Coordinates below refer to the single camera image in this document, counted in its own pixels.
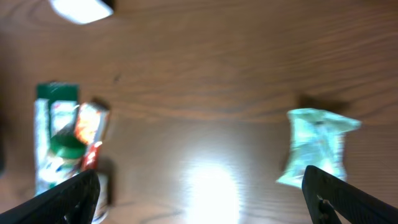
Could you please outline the green lid jar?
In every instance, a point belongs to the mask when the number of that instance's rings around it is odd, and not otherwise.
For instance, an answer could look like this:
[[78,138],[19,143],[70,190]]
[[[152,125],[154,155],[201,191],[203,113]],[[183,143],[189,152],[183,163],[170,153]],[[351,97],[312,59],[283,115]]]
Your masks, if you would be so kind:
[[59,184],[80,170],[86,145],[73,134],[56,134],[50,138],[50,147],[40,166],[40,177],[45,182]]

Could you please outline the green 3M gloves pack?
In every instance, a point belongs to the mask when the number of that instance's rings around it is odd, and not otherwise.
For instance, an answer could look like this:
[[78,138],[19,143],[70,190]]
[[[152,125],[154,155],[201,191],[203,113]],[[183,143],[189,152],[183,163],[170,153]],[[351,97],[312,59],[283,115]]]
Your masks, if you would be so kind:
[[80,87],[74,83],[45,82],[37,84],[34,102],[35,195],[48,190],[52,183],[43,179],[47,165],[50,138],[76,118]]

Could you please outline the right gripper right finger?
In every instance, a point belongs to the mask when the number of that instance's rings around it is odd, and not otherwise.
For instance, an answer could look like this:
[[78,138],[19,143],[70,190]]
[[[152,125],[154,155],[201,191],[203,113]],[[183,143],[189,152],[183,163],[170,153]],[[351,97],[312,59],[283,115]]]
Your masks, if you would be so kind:
[[302,192],[313,223],[397,223],[397,208],[357,189],[339,178],[307,166]]

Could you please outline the red stick packet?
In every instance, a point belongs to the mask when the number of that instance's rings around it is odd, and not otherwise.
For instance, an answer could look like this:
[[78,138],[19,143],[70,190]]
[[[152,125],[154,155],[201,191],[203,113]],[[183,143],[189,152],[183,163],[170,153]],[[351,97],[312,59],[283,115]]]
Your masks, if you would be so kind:
[[81,163],[81,171],[97,169],[102,145],[103,143],[101,141],[93,142],[88,145]]

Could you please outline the orange Kleenex tissue pack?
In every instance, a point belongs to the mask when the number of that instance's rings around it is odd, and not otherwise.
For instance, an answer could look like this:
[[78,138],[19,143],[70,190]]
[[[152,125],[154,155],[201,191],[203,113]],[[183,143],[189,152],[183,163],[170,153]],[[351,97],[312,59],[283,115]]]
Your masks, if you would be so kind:
[[94,101],[79,106],[74,133],[87,146],[102,141],[109,119],[109,108]]

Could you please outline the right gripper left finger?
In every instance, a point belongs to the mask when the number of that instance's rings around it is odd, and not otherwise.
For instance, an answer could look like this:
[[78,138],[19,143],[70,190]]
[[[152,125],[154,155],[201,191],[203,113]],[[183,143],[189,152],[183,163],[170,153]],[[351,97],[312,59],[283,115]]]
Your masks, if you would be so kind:
[[1,214],[1,224],[90,224],[100,195],[97,173],[86,170]]

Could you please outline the light green snack packet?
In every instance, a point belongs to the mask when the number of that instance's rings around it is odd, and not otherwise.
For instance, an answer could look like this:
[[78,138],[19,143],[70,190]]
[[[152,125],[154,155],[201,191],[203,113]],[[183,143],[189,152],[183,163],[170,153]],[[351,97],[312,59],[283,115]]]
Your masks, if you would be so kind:
[[314,108],[290,110],[287,117],[291,130],[289,158],[276,182],[301,188],[307,166],[316,166],[345,181],[345,135],[360,128],[361,122]]

